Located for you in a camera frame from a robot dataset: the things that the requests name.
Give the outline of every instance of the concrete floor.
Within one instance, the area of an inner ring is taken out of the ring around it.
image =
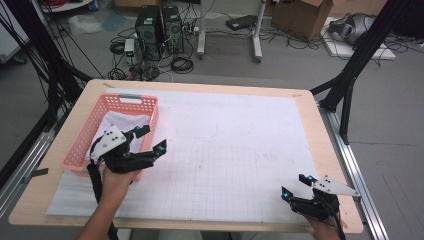
[[[115,21],[112,30],[75,36],[81,49],[102,74],[111,68],[110,39],[117,32],[134,25],[130,15],[122,16],[111,9],[90,13],[85,9],[70,11],[93,14],[103,24]],[[269,19],[265,19],[264,28]],[[209,24],[225,29],[223,20]],[[78,49],[65,38],[77,68],[98,77]],[[263,60],[257,64],[249,38],[208,35],[203,60],[192,56],[194,70],[187,75],[170,72],[174,82],[258,86],[272,88],[312,89],[343,69],[346,61],[330,57],[324,46],[317,50],[294,49],[287,39],[261,41]],[[395,52],[395,61],[382,61],[381,66],[368,63],[355,85],[350,117],[349,139],[359,167],[371,192],[390,239],[424,239],[424,74],[421,52]],[[161,74],[157,81],[169,82]],[[325,95],[319,94],[316,100]],[[30,64],[0,66],[0,126],[5,138],[0,141],[0,167],[10,158],[32,129],[47,104],[35,71]],[[11,226],[7,210],[0,221],[2,239],[73,239],[75,227]],[[134,231],[132,239],[154,239],[155,231]],[[205,233],[205,239],[227,239],[226,233]],[[309,234],[291,234],[289,239],[312,239]],[[348,239],[371,239],[368,231],[348,235]]]

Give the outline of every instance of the white plastic bag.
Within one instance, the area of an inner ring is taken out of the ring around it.
[[[68,20],[73,35],[96,33],[102,30],[102,25],[94,16],[76,15]]]

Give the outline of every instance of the pink basket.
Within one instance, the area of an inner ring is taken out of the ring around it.
[[[144,136],[140,152],[151,150],[152,138],[159,118],[158,99],[153,96],[105,93],[99,96],[90,114],[85,119],[82,128],[62,161],[63,168],[72,170],[78,176],[88,176],[87,166],[89,161],[85,160],[86,153],[91,147],[91,142],[103,117],[109,111],[127,115],[150,116],[150,133]]]

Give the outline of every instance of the box flap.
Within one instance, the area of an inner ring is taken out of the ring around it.
[[[301,0],[301,1],[304,2],[304,3],[310,4],[310,5],[313,5],[315,7],[318,7],[319,5],[321,5],[321,3],[324,0]],[[337,6],[337,5],[339,5],[340,3],[342,3],[346,0],[331,0],[331,1],[333,2],[334,6]]]

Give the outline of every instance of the wooden tabletop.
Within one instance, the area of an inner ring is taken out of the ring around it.
[[[11,224],[44,226],[83,226],[87,217],[48,216],[47,208],[53,199],[63,173],[61,161],[76,138],[94,102],[108,88],[165,90],[197,93],[241,94],[293,98],[296,101],[310,152],[319,176],[330,175],[346,183],[335,150],[324,126],[312,94],[307,90],[92,80],[85,87],[75,107],[68,116],[39,169],[48,168],[47,175],[34,177],[28,184],[9,216]],[[339,196],[340,213],[346,233],[363,231],[362,221],[352,197]],[[200,222],[181,220],[115,219],[117,227],[150,229],[192,229],[215,231],[276,231],[310,232],[312,229],[295,224]]]

